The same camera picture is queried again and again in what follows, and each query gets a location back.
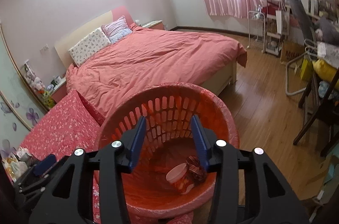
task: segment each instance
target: red floral bedspread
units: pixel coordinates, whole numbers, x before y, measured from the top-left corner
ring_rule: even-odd
[[[21,143],[42,160],[54,154],[57,160],[81,147],[93,151],[94,141],[105,117],[76,90],[64,97],[32,129]],[[93,181],[94,221],[100,222],[99,187]]]

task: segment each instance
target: pink duvet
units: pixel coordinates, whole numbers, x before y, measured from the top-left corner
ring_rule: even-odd
[[[246,66],[246,50],[230,37],[135,25],[132,30],[81,67],[72,64],[67,70],[68,91],[79,91],[105,116],[148,86],[164,82],[200,85],[235,59]]]

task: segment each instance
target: orange plastic basket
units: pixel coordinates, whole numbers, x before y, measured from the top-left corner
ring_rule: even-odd
[[[142,217],[171,218],[191,212],[211,199],[215,174],[188,194],[180,195],[166,181],[166,174],[196,156],[189,125],[197,114],[204,127],[218,138],[239,147],[238,132],[226,105],[210,91],[189,83],[165,83],[135,94],[112,110],[95,142],[101,149],[146,117],[147,132],[139,163],[132,174],[123,174],[128,211]]]

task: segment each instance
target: cardboard box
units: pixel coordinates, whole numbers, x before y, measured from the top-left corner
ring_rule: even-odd
[[[326,204],[336,186],[339,185],[339,158],[328,156],[324,162],[319,165],[319,169],[311,173],[310,178],[306,181],[305,187],[299,196],[304,204]]]
[[[287,63],[305,52],[303,45],[286,41],[282,45],[280,63]]]

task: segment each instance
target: blue gripper pad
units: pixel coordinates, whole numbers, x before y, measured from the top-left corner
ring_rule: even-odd
[[[138,161],[139,161],[141,147],[142,147],[142,144],[144,143],[145,134],[146,134],[146,118],[143,116],[139,118],[134,129],[136,130],[136,133],[135,133],[133,143],[131,145],[131,149],[130,149],[131,157],[130,157],[130,161],[128,164],[130,171],[133,171],[133,169],[137,166]]]
[[[41,176],[46,171],[48,171],[49,168],[51,168],[55,163],[57,162],[57,158],[54,154],[48,155],[44,160],[39,162],[33,170],[33,174],[35,176]]]
[[[197,115],[194,115],[191,118],[191,129],[200,165],[208,171],[210,167],[209,160],[212,156],[212,148]]]

